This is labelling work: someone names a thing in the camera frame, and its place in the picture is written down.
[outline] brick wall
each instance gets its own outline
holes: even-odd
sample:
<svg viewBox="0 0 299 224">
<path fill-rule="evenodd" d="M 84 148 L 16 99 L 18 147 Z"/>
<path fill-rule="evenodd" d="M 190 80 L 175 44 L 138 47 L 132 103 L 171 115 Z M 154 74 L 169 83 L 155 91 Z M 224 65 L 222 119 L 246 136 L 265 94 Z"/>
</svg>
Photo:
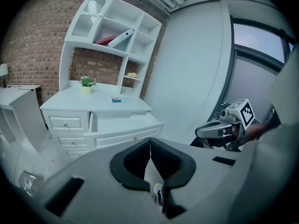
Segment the brick wall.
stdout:
<svg viewBox="0 0 299 224">
<path fill-rule="evenodd" d="M 84 0 L 29 0 L 12 21 L 1 46 L 1 63 L 8 64 L 7 84 L 38 84 L 40 105 L 58 92 L 59 61 L 67 29 Z M 150 80 L 169 17 L 146 0 L 123 0 L 147 12 L 162 23 L 154 47 L 141 98 Z M 88 49 L 75 49 L 70 79 L 96 77 L 97 82 L 116 84 L 121 58 Z M 128 65 L 129 71 L 134 65 Z"/>
</svg>

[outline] lamp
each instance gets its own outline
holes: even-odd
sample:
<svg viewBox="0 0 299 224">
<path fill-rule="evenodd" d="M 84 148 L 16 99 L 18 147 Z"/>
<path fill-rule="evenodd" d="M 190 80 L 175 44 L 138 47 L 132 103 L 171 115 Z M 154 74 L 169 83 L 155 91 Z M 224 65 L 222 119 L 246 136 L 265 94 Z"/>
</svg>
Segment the lamp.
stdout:
<svg viewBox="0 0 299 224">
<path fill-rule="evenodd" d="M 0 65 L 0 77 L 3 79 L 3 88 L 6 88 L 6 84 L 5 84 L 5 76 L 8 74 L 8 68 L 7 68 L 7 64 L 1 64 Z"/>
</svg>

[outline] window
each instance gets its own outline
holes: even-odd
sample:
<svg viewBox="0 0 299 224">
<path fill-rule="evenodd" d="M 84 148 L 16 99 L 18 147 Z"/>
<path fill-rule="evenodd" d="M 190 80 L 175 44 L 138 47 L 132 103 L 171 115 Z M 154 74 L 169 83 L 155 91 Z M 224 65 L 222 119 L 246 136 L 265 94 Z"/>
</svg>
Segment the window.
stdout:
<svg viewBox="0 0 299 224">
<path fill-rule="evenodd" d="M 234 24 L 235 44 L 261 51 L 281 62 L 285 62 L 281 38 L 263 29 Z"/>
<path fill-rule="evenodd" d="M 290 47 L 290 51 L 293 51 L 294 46 L 292 44 L 289 43 L 289 47 Z"/>
<path fill-rule="evenodd" d="M 276 75 L 257 62 L 238 56 L 225 101 L 232 104 L 238 99 L 247 98 L 256 119 L 264 122 L 272 109 L 268 91 Z"/>
</svg>

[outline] red book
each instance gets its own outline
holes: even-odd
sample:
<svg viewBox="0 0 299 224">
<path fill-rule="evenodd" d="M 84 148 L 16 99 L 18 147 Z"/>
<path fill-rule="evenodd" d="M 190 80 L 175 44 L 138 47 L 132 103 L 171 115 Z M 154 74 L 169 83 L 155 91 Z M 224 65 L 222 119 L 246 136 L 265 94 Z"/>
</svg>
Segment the red book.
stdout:
<svg viewBox="0 0 299 224">
<path fill-rule="evenodd" d="M 106 38 L 103 38 L 103 39 L 100 39 L 98 41 L 95 41 L 93 42 L 94 44 L 98 44 L 98 45 L 107 45 L 109 42 L 111 42 L 112 40 L 114 40 L 116 38 L 115 35 L 113 36 L 110 36 L 110 37 L 106 37 Z"/>
</svg>

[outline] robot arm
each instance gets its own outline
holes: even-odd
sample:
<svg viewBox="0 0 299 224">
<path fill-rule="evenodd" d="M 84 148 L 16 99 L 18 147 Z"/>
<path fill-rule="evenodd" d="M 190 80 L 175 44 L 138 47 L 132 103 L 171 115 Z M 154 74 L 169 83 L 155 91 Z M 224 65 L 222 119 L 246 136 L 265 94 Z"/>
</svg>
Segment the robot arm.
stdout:
<svg viewBox="0 0 299 224">
<path fill-rule="evenodd" d="M 201 125 L 195 130 L 195 134 L 205 139 L 209 146 L 224 147 L 227 151 L 238 151 L 240 140 L 254 117 L 249 100 L 237 100 L 221 112 L 218 120 Z M 235 136 L 232 135 L 233 128 L 237 131 Z"/>
</svg>

